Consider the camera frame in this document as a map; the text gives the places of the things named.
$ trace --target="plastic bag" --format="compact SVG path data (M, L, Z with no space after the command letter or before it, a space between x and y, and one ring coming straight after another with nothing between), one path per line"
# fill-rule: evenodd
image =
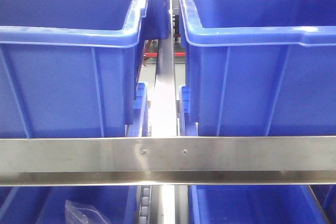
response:
M94 206L70 200L65 202L65 221L66 224L112 224Z

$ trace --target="bin rim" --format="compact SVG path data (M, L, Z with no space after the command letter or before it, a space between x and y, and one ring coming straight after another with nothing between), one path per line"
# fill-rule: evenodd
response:
M180 7L185 37L192 46L336 46L336 26L205 28L194 0L180 0Z
M131 0L120 30L0 26L1 44L131 48L139 43L148 0Z

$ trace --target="metal rail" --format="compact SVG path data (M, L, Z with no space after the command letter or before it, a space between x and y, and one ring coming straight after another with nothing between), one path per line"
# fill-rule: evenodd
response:
M172 35L172 0L170 0L170 33L165 40L159 40L159 52L156 59L154 96L149 113L150 136L177 136L175 62ZM141 150L150 155L149 148ZM149 223L175 224L175 186L153 186L158 192L157 205L151 204Z
M2 139L0 185L336 183L336 136Z

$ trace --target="shelf rack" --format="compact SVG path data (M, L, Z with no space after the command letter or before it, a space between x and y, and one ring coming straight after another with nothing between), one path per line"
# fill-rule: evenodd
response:
M153 185L146 222L173 224L189 184L336 184L336 136L178 136L171 34L150 115L150 137L1 139L0 186Z

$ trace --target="metal frame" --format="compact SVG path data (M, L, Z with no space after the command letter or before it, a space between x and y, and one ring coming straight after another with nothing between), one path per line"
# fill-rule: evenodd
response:
M336 136L0 141L2 186L333 183Z

